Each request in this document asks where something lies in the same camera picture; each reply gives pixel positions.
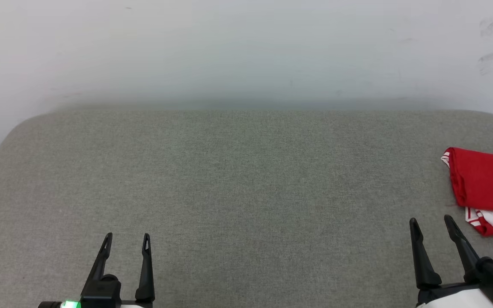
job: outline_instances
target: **red folded garment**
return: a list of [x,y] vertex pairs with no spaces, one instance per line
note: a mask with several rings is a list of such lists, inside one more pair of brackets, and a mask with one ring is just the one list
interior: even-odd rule
[[493,154],[448,148],[442,160],[450,167],[457,204],[466,220],[484,236],[493,235]]

